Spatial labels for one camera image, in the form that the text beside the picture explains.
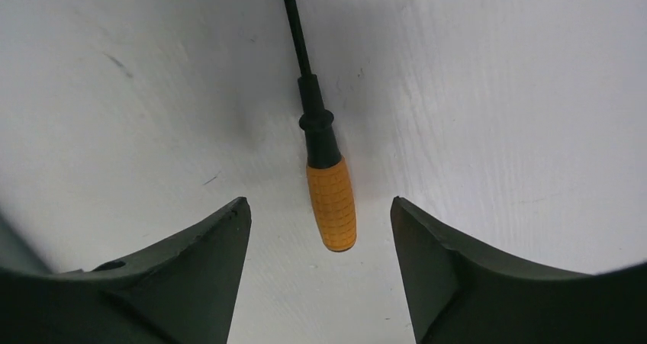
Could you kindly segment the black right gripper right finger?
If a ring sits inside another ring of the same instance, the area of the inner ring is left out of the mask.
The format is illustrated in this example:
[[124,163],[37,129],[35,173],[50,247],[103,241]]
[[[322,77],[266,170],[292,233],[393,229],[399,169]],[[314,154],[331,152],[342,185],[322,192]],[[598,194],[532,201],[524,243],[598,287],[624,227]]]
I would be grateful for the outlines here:
[[405,198],[391,206],[418,343],[644,343],[646,266],[586,275],[511,255]]

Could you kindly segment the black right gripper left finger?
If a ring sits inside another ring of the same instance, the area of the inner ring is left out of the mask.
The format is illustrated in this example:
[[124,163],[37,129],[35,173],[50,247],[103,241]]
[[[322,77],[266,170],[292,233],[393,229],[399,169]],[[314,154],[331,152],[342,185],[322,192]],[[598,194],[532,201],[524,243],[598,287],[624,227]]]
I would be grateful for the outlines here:
[[244,197],[91,271],[1,270],[3,343],[225,343],[246,259]]

